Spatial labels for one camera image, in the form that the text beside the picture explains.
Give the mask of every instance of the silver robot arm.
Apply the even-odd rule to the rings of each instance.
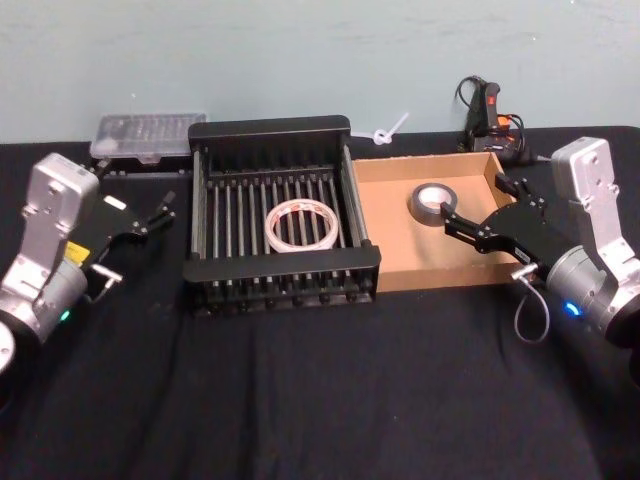
[[[0,375],[21,350],[43,344],[86,290],[84,273],[64,253],[98,188],[95,175],[56,153],[33,167],[22,245],[0,285]]]
[[[609,143],[583,137],[552,156],[558,194],[577,217],[581,245],[547,277],[549,290],[573,302],[617,346],[640,344],[640,260],[622,236]]]

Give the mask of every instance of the yellow label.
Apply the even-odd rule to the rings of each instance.
[[[91,252],[82,245],[67,242],[67,250],[64,252],[64,256],[80,267],[90,253]]]

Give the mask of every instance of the clear plastic box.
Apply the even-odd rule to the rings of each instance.
[[[144,165],[189,156],[189,127],[206,119],[204,113],[105,115],[90,153],[99,160],[136,158]]]

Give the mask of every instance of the black dish rack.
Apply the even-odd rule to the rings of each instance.
[[[197,123],[191,253],[184,279],[195,306],[212,313],[370,302],[380,250],[367,237],[343,116]],[[339,220],[330,250],[276,253],[264,219],[277,204],[313,198]],[[288,243],[322,238],[324,221],[290,214],[276,227]]]

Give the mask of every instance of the brown cardboard tray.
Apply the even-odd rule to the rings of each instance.
[[[477,223],[513,199],[495,187],[502,172],[491,153],[398,157],[354,162],[369,238],[380,247],[379,292],[506,283],[517,263],[506,253],[482,255],[411,216],[408,201],[423,183],[449,186],[456,211]]]

